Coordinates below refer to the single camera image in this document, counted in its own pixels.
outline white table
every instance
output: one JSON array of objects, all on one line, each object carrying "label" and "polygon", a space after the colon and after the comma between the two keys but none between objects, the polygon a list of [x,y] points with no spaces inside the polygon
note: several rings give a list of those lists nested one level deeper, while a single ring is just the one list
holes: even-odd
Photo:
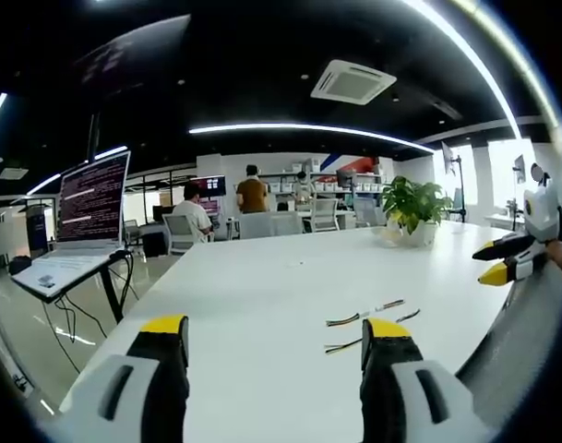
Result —
[{"label": "white table", "polygon": [[[504,231],[444,221],[431,248],[384,247],[364,228],[195,245],[131,309],[93,355],[125,353],[151,318],[187,314],[187,441],[361,441],[361,322],[326,319],[399,298],[381,313],[404,323],[425,359],[451,373],[467,361],[508,295],[483,286],[491,263],[472,253]],[[61,409],[68,408],[68,395]]]},{"label": "white table", "polygon": [[[512,230],[512,217],[502,214],[492,214],[484,217],[493,228]],[[517,216],[516,228],[522,229],[524,226],[524,217]]]}]

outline ceiling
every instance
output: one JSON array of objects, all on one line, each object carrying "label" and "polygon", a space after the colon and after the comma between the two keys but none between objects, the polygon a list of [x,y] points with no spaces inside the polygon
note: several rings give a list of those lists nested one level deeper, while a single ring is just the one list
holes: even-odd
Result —
[{"label": "ceiling", "polygon": [[[537,115],[520,78],[489,39],[450,2],[433,4],[482,57],[514,114]],[[127,145],[132,173],[213,152],[320,151],[396,160],[425,155],[343,134],[193,136],[187,133],[193,127],[294,122],[414,141],[505,117],[460,50],[399,0],[72,0],[22,12],[0,26],[0,92],[9,94],[0,112],[0,173],[5,167],[29,172],[19,181],[0,180],[0,195],[24,193],[86,159],[90,117],[97,112],[98,150]],[[155,54],[151,63],[131,62],[127,75],[108,87],[79,86],[76,60],[124,32],[185,14],[190,23],[166,53]],[[398,80],[365,106],[312,99],[333,59]],[[521,130],[547,137],[541,125]],[[473,138],[484,141],[488,134],[512,137],[509,128],[499,128]],[[467,142],[465,135],[449,141],[461,142]]]}]

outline laptop screen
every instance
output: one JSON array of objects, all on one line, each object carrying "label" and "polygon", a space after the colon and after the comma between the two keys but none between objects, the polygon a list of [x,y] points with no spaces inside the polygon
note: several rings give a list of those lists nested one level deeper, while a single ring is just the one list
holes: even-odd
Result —
[{"label": "laptop screen", "polygon": [[59,195],[58,242],[120,239],[129,152],[65,175]]}]

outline air conditioner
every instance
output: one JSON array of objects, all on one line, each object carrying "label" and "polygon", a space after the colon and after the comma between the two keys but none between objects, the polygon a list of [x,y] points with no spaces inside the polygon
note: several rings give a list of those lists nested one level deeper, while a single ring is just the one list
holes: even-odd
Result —
[{"label": "air conditioner", "polygon": [[352,104],[367,104],[397,79],[370,67],[332,60],[317,81],[311,97]]}]

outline white chair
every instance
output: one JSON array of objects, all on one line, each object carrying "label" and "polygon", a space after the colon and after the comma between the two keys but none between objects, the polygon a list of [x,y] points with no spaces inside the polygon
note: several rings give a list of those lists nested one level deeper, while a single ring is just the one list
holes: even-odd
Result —
[{"label": "white chair", "polygon": [[353,206],[357,228],[379,225],[377,203],[372,198],[355,198]]},{"label": "white chair", "polygon": [[274,235],[270,212],[255,212],[240,216],[240,238],[262,238]]},{"label": "white chair", "polygon": [[271,212],[273,235],[293,235],[303,233],[303,222],[296,211]]},{"label": "white chair", "polygon": [[336,220],[337,207],[337,198],[316,198],[314,200],[314,208],[311,211],[311,220],[304,220],[304,222],[310,224],[312,233],[338,231],[340,227]]},{"label": "white chair", "polygon": [[197,242],[185,215],[164,214],[163,221],[168,230],[168,255],[184,254]]}]

